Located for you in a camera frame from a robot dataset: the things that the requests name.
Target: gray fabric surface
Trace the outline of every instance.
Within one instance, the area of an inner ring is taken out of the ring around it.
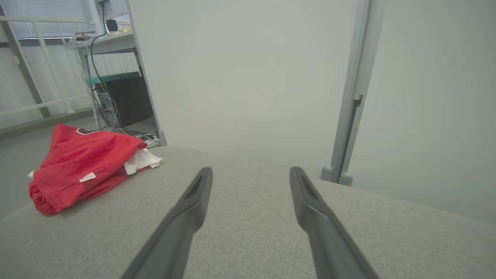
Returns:
[[[289,170],[158,147],[158,168],[55,216],[27,205],[0,220],[2,278],[118,278],[200,168],[214,172],[185,278],[314,278]],[[314,181],[382,279],[496,278],[496,225]]]

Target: red cloth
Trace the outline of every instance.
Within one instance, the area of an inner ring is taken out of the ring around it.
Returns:
[[[97,197],[129,177],[124,163],[145,147],[144,141],[129,135],[59,124],[47,157],[29,183],[29,196],[46,215]],[[79,181],[91,172],[96,178]]]

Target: gray floor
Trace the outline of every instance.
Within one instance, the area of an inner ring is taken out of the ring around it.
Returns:
[[[65,123],[69,126],[94,130],[93,117]],[[29,197],[28,174],[40,168],[48,154],[55,126],[35,130],[25,135],[0,141],[0,219],[22,206],[32,203]],[[130,130],[154,134],[153,117],[128,126]]]

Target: black and white logo on red cloth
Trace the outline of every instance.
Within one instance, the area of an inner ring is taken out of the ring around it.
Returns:
[[[79,128],[79,129],[76,130],[76,132],[80,133],[81,135],[87,135],[87,134],[101,132],[101,131],[92,131],[92,130],[87,130],[87,129]]]

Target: baseboard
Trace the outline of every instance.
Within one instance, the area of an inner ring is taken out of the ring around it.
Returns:
[[[34,121],[0,129],[0,140],[27,134],[33,130],[43,129],[57,124],[78,120],[93,115],[91,108],[75,110],[73,113],[61,113]]]

